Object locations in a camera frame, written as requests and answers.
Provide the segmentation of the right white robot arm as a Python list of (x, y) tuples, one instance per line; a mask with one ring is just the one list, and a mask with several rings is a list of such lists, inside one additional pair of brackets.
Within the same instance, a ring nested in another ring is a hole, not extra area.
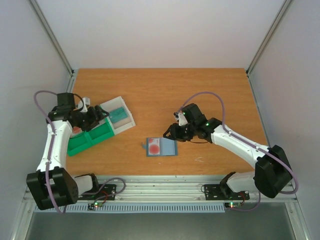
[(280, 146), (258, 144), (231, 130), (219, 119), (207, 119), (194, 103), (183, 107), (174, 116), (177, 122), (168, 127), (164, 138), (190, 142), (198, 137), (227, 149), (253, 168), (251, 172), (230, 172), (220, 181), (219, 189), (225, 198), (232, 198), (239, 192), (259, 191), (273, 199), (292, 180), (292, 169)]

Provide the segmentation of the teal leather card holder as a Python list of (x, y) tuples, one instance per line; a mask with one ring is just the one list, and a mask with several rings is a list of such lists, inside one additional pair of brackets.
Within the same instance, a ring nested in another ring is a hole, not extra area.
[[(160, 138), (160, 155), (148, 154), (148, 139)], [(146, 152), (147, 157), (172, 157), (178, 155), (178, 144), (174, 140), (166, 139), (164, 137), (147, 137), (145, 142), (141, 143), (142, 148)]]

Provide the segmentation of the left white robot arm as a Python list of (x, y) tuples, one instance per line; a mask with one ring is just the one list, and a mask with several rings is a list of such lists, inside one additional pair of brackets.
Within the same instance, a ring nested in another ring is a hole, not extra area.
[(66, 170), (69, 139), (73, 128), (89, 132), (109, 113), (99, 105), (76, 107), (76, 94), (57, 93), (57, 104), (44, 113), (47, 123), (47, 139), (40, 163), (34, 173), (26, 177), (26, 184), (40, 210), (56, 209), (75, 204), (79, 196), (96, 199), (101, 193), (97, 177), (87, 173), (72, 177)]

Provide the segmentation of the red white card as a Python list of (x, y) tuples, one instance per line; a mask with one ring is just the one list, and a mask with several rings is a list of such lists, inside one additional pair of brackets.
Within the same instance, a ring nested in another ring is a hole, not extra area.
[(79, 127), (74, 127), (74, 128), (72, 129), (72, 132), (71, 132), (70, 137), (71, 137), (71, 138), (76, 138), (76, 137), (79, 137), (81, 134), (83, 134), (82, 129), (79, 128)]
[(160, 138), (149, 138), (148, 139), (148, 154), (151, 156), (160, 155)]

